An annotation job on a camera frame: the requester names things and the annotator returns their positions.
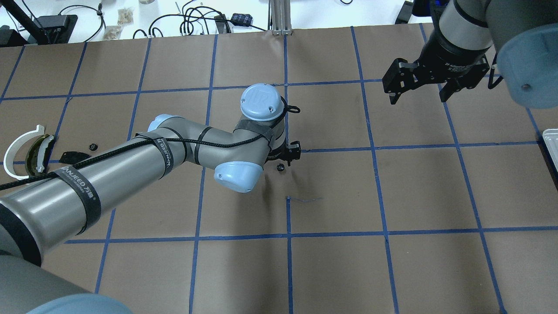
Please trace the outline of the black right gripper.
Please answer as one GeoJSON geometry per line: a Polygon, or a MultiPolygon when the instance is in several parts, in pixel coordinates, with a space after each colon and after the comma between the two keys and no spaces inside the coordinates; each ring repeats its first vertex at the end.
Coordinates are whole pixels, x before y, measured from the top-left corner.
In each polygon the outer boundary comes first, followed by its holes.
{"type": "Polygon", "coordinates": [[[468,50],[458,47],[440,34],[433,34],[414,62],[393,60],[382,78],[383,91],[396,105],[401,93],[426,84],[444,84],[439,92],[441,102],[463,89],[473,89],[490,69],[487,48],[468,50]]]}

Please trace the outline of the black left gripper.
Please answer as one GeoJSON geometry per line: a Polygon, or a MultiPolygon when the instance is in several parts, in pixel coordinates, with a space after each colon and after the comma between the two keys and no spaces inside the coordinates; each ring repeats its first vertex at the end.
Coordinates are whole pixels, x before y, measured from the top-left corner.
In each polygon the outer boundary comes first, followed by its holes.
{"type": "Polygon", "coordinates": [[[268,154],[268,161],[282,160],[286,161],[288,167],[291,167],[291,162],[301,158],[301,145],[300,141],[293,141],[287,144],[284,141],[279,147],[272,149],[268,154]]]}

